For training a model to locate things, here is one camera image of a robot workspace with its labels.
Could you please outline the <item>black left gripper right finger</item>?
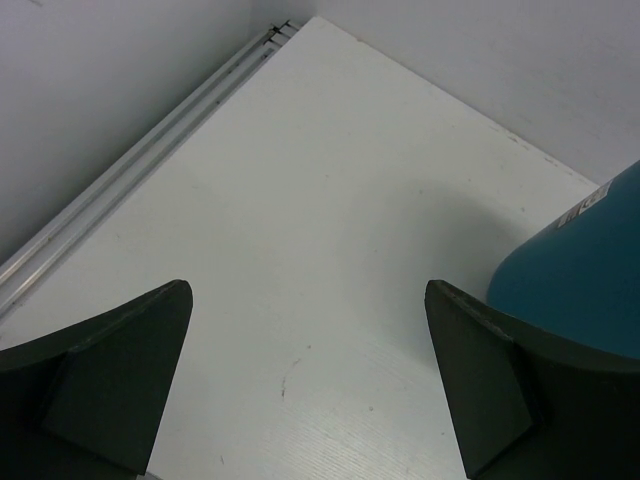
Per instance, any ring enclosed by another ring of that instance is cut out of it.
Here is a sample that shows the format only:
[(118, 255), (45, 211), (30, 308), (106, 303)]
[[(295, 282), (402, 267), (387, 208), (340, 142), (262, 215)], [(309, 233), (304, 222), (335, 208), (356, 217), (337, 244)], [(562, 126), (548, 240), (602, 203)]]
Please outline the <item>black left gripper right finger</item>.
[(639, 362), (503, 314), (443, 280), (425, 309), (469, 479), (636, 479)]

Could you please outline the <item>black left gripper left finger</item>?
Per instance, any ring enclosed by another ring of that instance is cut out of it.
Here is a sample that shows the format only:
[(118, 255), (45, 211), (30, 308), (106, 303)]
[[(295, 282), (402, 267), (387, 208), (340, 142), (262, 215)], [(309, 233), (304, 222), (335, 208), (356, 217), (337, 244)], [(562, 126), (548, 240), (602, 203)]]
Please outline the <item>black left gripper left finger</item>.
[(2, 478), (144, 476), (192, 309), (173, 280), (2, 350)]

